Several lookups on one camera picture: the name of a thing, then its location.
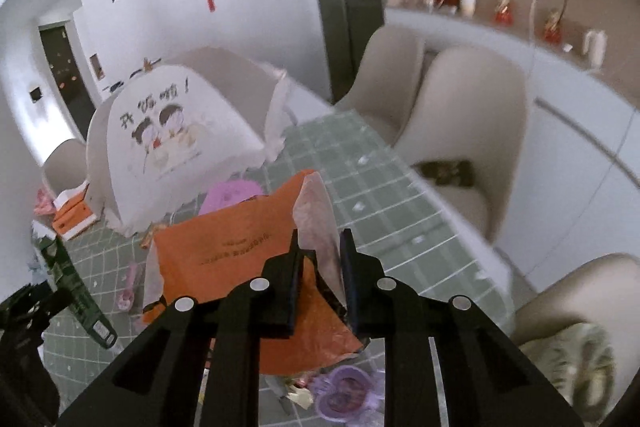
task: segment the chair seat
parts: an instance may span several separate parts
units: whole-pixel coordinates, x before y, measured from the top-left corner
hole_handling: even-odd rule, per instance
[[[489,231],[490,212],[486,198],[477,188],[435,187],[469,223],[486,236]]]
[[[361,117],[386,143],[393,145],[396,142],[400,132],[398,127],[378,116],[363,114]]]

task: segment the table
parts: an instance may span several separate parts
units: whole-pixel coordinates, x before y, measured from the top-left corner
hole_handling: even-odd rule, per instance
[[[506,327],[511,317],[509,298],[487,277],[482,264],[452,229],[447,211],[425,197],[425,187],[355,113],[329,114],[291,127],[277,161],[243,177],[256,180],[271,192],[304,168],[316,168],[321,173],[334,202],[338,225],[352,228],[358,249],[379,257],[388,274],[432,298],[469,295],[495,322]],[[167,222],[190,219],[203,199],[200,196],[167,216]],[[141,240],[140,234],[125,239],[100,222],[68,243],[79,274],[121,335],[123,346],[138,333],[142,285],[137,285],[136,304],[130,314],[117,312],[114,299],[124,286],[128,264],[144,263],[146,259]],[[90,341],[68,312],[56,317],[45,333],[45,366],[65,404],[114,356]],[[373,341],[351,363],[367,371],[381,369],[382,341]],[[300,421],[305,427],[325,425],[314,417],[313,410],[294,408],[291,403],[283,409],[263,379],[259,397],[261,425],[298,427]]]

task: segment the purple heart-shaped bowl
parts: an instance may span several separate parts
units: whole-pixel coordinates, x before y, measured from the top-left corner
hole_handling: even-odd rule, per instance
[[[346,423],[369,406],[374,382],[363,370],[343,365],[322,380],[314,383],[314,394],[316,411],[325,420]]]

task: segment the silver screw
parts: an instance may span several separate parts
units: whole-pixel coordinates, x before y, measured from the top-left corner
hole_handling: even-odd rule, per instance
[[[191,308],[193,308],[193,305],[195,304],[195,302],[193,301],[193,299],[190,299],[188,297],[180,297],[177,301],[175,301],[175,309],[177,309],[179,312],[188,312]]]
[[[269,280],[264,277],[258,277],[249,283],[249,288],[254,292],[264,292],[269,287]]]
[[[453,299],[453,307],[466,312],[469,308],[471,308],[471,301],[466,297],[463,297],[462,295],[458,295]]]
[[[390,292],[391,290],[395,289],[397,286],[396,281],[394,281],[389,277],[383,277],[382,279],[378,279],[378,282],[376,284],[378,285],[378,288],[380,288],[382,291],[385,291],[385,292]]]

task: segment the dark brown door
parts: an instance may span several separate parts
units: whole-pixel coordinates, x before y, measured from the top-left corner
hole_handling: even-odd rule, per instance
[[[80,77],[80,71],[66,38],[64,26],[40,30],[44,53],[58,90],[71,113],[80,134],[86,140],[95,106]]]

